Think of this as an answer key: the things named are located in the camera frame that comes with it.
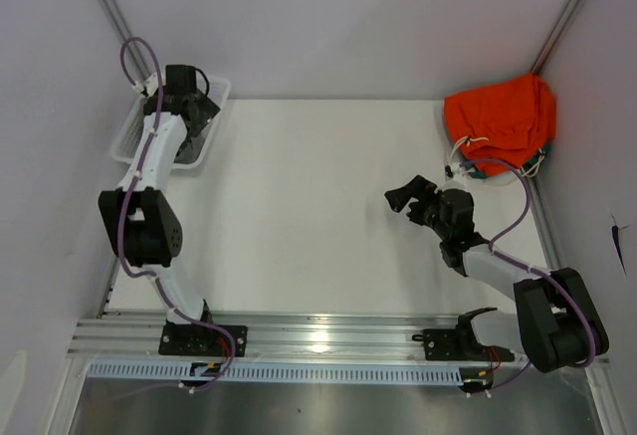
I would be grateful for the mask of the grey shorts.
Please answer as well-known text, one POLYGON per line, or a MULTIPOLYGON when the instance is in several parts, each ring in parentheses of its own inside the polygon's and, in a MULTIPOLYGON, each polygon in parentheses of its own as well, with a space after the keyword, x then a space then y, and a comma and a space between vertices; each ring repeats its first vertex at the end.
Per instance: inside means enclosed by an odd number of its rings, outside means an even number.
POLYGON ((179 164, 193 163, 200 155, 206 133, 220 108, 202 92, 183 99, 179 115, 186 127, 186 136, 175 156, 179 164))

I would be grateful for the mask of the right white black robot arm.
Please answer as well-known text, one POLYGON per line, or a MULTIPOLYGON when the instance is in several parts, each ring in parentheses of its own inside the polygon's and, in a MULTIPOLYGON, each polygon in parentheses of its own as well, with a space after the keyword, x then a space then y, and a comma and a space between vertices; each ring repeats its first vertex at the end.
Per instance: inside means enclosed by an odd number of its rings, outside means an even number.
POLYGON ((549 373, 586 367, 608 351, 607 331, 580 274, 533 266, 497 248, 475 228, 471 193, 441 189, 417 175, 384 197, 393 212, 404 212, 410 222, 436 234, 449 269, 515 305, 512 314, 486 307, 458 316, 453 340, 461 358, 481 360, 493 352, 507 361, 516 352, 549 373))

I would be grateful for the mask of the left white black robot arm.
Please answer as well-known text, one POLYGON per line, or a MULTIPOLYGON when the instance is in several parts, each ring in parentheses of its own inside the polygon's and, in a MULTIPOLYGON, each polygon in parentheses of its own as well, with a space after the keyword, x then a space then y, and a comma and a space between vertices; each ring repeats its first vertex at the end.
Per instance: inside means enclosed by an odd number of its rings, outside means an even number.
POLYGON ((143 126, 130 167, 116 189, 103 191, 99 210, 121 268, 147 279, 166 307, 166 319, 186 325, 181 343, 196 355, 215 345, 204 319, 206 302, 186 275, 180 255, 182 225, 165 191, 173 165, 202 138, 220 108, 208 96, 210 81, 189 65, 168 65, 143 103, 143 126))

